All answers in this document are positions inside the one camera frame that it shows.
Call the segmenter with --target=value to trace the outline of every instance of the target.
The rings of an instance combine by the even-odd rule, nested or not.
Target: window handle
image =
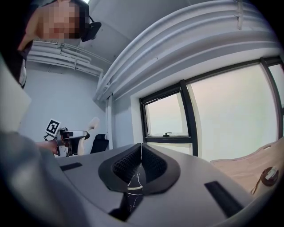
[[[165,135],[163,135],[163,137],[170,137],[170,135],[168,135],[168,133],[165,133]]]

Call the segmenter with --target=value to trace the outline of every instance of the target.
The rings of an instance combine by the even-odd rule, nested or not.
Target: office chair
[[[105,139],[105,134],[98,134],[94,139],[91,154],[105,151],[107,146],[108,140]]]

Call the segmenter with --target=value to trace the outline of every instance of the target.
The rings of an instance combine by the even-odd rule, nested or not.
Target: white ceiling
[[[64,40],[114,62],[123,49],[143,30],[162,17],[192,4],[208,0],[90,0],[90,15],[102,26],[96,39]],[[93,58],[92,64],[106,72],[111,64]]]

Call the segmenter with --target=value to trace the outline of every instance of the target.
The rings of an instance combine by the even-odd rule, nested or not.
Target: window frame
[[[195,116],[193,112],[192,102],[189,96],[187,85],[207,79],[213,76],[220,75],[225,72],[229,72],[236,69],[241,69],[243,67],[253,66],[261,64],[267,75],[268,83],[272,91],[274,103],[276,105],[276,114],[277,114],[277,124],[278,124],[278,139],[283,136],[283,116],[284,108],[282,108],[279,91],[277,89],[276,83],[274,81],[273,75],[269,69],[270,66],[281,64],[284,69],[284,63],[282,59],[277,57],[269,58],[260,58],[252,61],[247,61],[243,63],[238,63],[230,66],[226,66],[220,69],[216,69],[210,72],[206,72],[194,77],[191,77],[187,80],[181,80],[179,83],[166,87],[162,90],[159,90],[155,93],[152,93],[146,97],[140,99],[140,111],[141,111],[141,120],[142,120],[142,133],[144,142],[155,142],[155,143],[191,143],[193,147],[193,155],[198,156],[198,141],[197,141],[197,127],[195,122]],[[185,137],[149,137],[148,136],[148,127],[147,127],[147,117],[145,106],[147,104],[156,102],[162,98],[166,98],[170,95],[177,94],[180,92],[184,110],[185,117],[187,122],[188,136]]]
[[[171,96],[173,94],[181,94],[181,99],[183,103],[183,107],[185,110],[185,118],[188,129],[188,136],[176,136],[176,137],[149,137],[148,135],[148,126],[147,126],[147,115],[145,106]],[[197,129],[195,124],[195,118],[193,113],[193,107],[191,104],[191,100],[189,98],[189,93],[186,87],[186,83],[184,80],[181,80],[179,83],[171,85],[167,88],[164,88],[160,91],[157,91],[153,94],[150,94],[144,98],[140,99],[140,111],[141,111],[141,120],[142,120],[142,132],[143,132],[143,141],[144,142],[155,142],[155,143],[190,143],[193,145],[193,155],[197,156]]]

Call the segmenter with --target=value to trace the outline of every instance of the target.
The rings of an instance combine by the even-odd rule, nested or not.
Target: window
[[[195,117],[200,121],[197,131],[202,138],[202,159],[244,157],[277,140],[273,95],[260,64],[188,86],[196,102]]]
[[[140,103],[145,142],[197,156],[193,108],[184,80],[141,98]]]
[[[223,67],[140,104],[144,142],[207,161],[243,157],[284,135],[283,63],[273,57]]]
[[[173,94],[166,98],[145,105],[149,137],[188,136],[181,94]]]
[[[284,72],[283,62],[278,58],[260,59],[266,71],[271,92],[274,96],[275,109],[277,112],[278,139],[283,137],[284,116]]]

